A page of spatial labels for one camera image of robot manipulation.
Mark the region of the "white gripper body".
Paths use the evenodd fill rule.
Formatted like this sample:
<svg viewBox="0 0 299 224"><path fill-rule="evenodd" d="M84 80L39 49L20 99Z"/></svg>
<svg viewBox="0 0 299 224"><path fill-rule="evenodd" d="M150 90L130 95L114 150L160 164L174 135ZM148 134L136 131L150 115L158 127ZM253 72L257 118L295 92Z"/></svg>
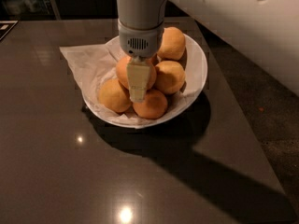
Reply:
<svg viewBox="0 0 299 224"><path fill-rule="evenodd" d="M131 57L150 58L162 45L163 20L118 20L121 49Z"/></svg>

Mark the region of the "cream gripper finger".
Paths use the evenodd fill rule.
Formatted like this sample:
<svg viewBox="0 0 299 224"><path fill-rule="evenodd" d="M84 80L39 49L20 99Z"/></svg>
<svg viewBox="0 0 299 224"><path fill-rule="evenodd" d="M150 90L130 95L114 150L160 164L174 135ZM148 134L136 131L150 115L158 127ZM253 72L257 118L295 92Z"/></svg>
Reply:
<svg viewBox="0 0 299 224"><path fill-rule="evenodd" d="M130 99L133 103L142 103L150 80L150 65L145 59L133 57L126 67Z"/></svg>

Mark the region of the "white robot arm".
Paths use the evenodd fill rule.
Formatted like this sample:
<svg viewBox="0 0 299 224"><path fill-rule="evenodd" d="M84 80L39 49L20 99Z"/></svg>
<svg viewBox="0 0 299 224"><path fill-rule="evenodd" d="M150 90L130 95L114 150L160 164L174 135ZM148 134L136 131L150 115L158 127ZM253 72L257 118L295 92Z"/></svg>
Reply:
<svg viewBox="0 0 299 224"><path fill-rule="evenodd" d="M299 0L117 0L122 50L149 58L171 2L299 95Z"/></svg>

